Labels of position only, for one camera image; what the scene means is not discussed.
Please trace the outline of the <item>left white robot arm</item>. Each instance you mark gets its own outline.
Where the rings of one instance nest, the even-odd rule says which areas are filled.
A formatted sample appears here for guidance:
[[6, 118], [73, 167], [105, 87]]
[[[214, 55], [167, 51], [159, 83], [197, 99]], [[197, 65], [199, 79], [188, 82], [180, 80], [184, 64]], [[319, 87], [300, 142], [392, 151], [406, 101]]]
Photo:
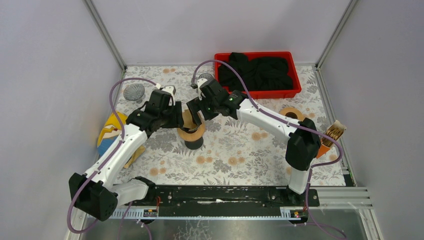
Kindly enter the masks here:
[[122, 136], [117, 137], [101, 158], [83, 174], [74, 173], [69, 181], [71, 206], [99, 221], [111, 217], [117, 207], [138, 200], [148, 206], [155, 200], [153, 183], [136, 177], [126, 183], [115, 180], [135, 151], [155, 131], [181, 128], [182, 103], [174, 99], [176, 89], [169, 85], [155, 89], [143, 110], [134, 110], [127, 118]]

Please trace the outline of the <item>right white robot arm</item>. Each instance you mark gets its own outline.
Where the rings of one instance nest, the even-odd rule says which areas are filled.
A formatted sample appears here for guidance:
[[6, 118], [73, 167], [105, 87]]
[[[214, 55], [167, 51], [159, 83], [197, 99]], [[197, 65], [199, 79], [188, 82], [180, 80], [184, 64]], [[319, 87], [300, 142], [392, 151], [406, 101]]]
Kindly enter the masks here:
[[258, 104], [248, 94], [235, 90], [229, 93], [216, 79], [200, 78], [191, 84], [198, 96], [187, 103], [192, 115], [201, 112], [205, 120], [222, 115], [253, 124], [286, 144], [285, 160], [292, 172], [288, 181], [287, 201], [301, 205], [313, 159], [319, 153], [321, 141], [315, 123], [283, 116]]

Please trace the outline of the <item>dark glass carafe red rim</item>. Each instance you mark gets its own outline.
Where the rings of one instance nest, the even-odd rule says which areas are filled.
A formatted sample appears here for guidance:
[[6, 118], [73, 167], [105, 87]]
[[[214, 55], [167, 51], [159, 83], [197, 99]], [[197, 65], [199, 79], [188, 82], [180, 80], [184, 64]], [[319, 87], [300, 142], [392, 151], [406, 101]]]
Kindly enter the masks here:
[[185, 146], [190, 150], [198, 150], [204, 144], [204, 139], [201, 137], [195, 141], [184, 141]]

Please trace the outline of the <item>brown paper coffee filter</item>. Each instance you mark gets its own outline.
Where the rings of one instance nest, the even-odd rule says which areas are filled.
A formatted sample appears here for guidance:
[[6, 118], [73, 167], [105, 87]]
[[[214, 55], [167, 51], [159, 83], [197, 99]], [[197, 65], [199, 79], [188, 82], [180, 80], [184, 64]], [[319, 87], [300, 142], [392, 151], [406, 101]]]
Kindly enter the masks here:
[[185, 109], [182, 112], [182, 119], [183, 119], [183, 128], [188, 131], [196, 131], [198, 128], [198, 125], [194, 122], [192, 114], [189, 109]]

